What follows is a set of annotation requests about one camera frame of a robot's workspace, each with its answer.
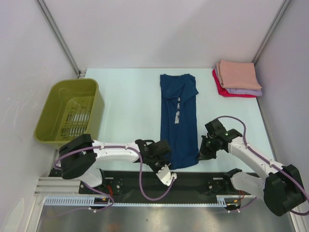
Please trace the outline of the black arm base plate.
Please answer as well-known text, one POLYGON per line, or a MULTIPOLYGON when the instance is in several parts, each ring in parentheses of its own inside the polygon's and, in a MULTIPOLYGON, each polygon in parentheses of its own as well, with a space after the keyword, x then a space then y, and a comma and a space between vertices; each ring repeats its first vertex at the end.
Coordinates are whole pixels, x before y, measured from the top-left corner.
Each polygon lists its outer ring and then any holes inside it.
POLYGON ((172 187, 153 172, 104 171, 103 183, 91 189, 80 183, 80 194, 111 194, 117 203, 215 203, 217 195, 244 197, 247 192, 231 187, 224 173, 177 173, 172 187))

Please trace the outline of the folded pink t shirt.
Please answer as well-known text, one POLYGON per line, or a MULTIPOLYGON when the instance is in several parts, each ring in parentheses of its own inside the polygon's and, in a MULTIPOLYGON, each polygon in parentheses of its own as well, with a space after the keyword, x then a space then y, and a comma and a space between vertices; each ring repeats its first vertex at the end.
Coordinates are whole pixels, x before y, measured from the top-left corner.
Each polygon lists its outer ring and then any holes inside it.
POLYGON ((219 83, 223 88, 261 90, 253 63, 221 60, 216 63, 219 83))

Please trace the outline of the folded lilac t shirt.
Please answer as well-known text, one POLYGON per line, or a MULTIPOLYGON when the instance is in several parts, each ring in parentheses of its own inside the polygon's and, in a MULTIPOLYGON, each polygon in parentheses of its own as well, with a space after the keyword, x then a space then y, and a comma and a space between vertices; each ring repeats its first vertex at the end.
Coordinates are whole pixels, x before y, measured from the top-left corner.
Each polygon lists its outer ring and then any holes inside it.
MULTIPOLYGON (((219 74, 219 63, 216 64, 215 68, 217 77, 219 79, 219 83, 221 87, 223 87, 222 83, 222 78, 219 74)), ((250 95, 255 95, 256 97, 261 97, 263 95, 261 90, 251 90, 251 89, 235 89, 235 88, 225 88, 229 93, 233 94, 250 94, 250 95)))

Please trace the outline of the dark blue t shirt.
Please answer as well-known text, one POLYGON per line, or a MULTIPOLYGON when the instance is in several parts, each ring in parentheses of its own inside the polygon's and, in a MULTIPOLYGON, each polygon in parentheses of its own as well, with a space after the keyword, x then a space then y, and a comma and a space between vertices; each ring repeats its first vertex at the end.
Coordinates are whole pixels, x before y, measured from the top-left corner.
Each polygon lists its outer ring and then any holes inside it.
POLYGON ((190 74, 160 75, 160 139, 171 148, 166 155, 172 170, 198 164, 196 79, 190 74))

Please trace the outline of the aluminium frame post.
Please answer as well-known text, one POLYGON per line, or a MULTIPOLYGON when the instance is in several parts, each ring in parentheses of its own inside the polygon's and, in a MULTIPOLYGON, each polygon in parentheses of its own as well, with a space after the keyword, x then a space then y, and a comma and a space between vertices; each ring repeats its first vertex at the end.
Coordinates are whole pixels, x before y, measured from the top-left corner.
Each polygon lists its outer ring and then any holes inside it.
POLYGON ((293 0, 284 0, 282 2, 282 5, 280 6, 278 12, 276 13, 272 23, 270 24, 270 27, 267 31, 267 33, 265 34, 257 52, 255 53, 255 56, 252 60, 252 63, 254 65, 256 65, 260 59, 260 57, 262 56, 264 50, 266 49, 269 41, 271 40, 271 38, 273 37, 277 27, 279 26, 281 20, 283 19, 283 17, 285 16, 285 14, 287 13, 291 3, 293 3, 293 0))
POLYGON ((52 34, 54 35, 58 45, 60 46, 63 54, 65 55, 69 65, 71 66, 73 72, 75 73, 76 77, 79 79, 81 77, 82 71, 79 69, 73 55, 51 13, 49 10, 46 2, 44 0, 35 0, 38 8, 40 9, 45 21, 47 22, 52 34))

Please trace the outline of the right aluminium frame post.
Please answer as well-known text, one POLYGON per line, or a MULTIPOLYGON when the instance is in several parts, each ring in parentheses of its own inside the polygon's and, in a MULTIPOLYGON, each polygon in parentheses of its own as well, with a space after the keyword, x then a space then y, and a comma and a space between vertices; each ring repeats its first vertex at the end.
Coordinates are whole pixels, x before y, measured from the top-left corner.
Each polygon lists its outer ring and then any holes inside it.
POLYGON ((260 59, 260 57, 262 56, 264 50, 266 49, 269 41, 271 40, 271 38, 273 37, 277 27, 279 26, 281 20, 283 19, 283 17, 285 16, 285 14, 287 13, 291 3, 293 3, 293 0, 284 0, 282 2, 282 5, 280 6, 278 12, 276 13, 272 23, 270 24, 270 27, 267 31, 267 33, 265 34, 257 52, 255 53, 255 56, 252 60, 252 63, 254 65, 256 65, 260 59))

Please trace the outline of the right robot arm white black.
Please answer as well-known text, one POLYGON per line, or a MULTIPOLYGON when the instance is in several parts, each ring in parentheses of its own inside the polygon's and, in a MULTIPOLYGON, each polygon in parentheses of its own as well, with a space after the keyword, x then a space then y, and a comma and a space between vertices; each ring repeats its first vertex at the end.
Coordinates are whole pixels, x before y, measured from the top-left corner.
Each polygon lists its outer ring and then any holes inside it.
POLYGON ((244 128, 227 130, 216 118, 205 124, 207 134, 202 136, 199 156, 204 160, 216 158, 220 150, 233 155, 249 166, 256 176, 241 169, 233 169, 225 174, 223 189, 228 194, 242 190, 264 201, 276 216, 291 212, 307 216, 308 212, 295 212, 294 208, 309 200, 299 170, 294 165, 283 165, 252 148, 247 141, 244 128))

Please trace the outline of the folded red t shirt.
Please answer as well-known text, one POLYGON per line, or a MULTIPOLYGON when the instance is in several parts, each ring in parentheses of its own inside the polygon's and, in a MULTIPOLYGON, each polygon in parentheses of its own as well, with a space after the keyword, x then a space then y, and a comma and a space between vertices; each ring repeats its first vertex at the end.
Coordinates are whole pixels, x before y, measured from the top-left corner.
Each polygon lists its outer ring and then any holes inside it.
POLYGON ((215 81, 215 84, 216 84, 217 91, 218 91, 219 95, 221 95, 223 97, 256 98, 255 95, 250 95, 250 94, 233 94, 233 93, 229 93, 226 89, 221 87, 215 69, 212 70, 212 76, 214 78, 214 81, 215 81))

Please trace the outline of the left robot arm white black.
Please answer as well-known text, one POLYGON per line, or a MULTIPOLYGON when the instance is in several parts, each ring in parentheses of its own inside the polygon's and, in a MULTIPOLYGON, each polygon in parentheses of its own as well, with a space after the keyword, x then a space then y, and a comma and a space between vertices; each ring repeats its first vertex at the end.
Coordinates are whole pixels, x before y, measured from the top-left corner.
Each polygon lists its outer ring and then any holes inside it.
POLYGON ((93 140, 90 134, 83 134, 59 149, 54 168, 61 171, 63 179, 78 179, 96 193, 102 193, 107 187, 103 169, 111 161, 146 164, 162 184, 170 186, 177 178, 166 158, 170 152, 165 140, 137 139, 131 143, 113 144, 93 140))

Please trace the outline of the left aluminium frame post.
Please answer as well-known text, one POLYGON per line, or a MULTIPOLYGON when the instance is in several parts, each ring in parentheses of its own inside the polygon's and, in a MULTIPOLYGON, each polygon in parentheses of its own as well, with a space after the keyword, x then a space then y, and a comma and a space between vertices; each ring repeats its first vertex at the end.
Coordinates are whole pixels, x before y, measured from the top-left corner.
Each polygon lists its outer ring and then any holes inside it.
POLYGON ((76 77, 79 79, 81 77, 82 71, 79 69, 73 55, 51 13, 49 10, 46 2, 44 0, 35 0, 38 8, 40 9, 45 21, 47 22, 52 34, 54 35, 58 45, 60 46, 63 54, 65 55, 69 65, 71 66, 73 72, 75 73, 76 77))

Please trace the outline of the olive green plastic basket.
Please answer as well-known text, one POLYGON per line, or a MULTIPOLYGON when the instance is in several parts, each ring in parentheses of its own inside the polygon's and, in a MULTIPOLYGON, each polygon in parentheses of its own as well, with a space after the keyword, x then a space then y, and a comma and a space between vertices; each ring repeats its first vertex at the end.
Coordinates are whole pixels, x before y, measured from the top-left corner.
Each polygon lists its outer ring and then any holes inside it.
POLYGON ((83 134, 98 139, 104 107, 94 79, 60 81, 49 92, 34 137, 55 149, 83 134))

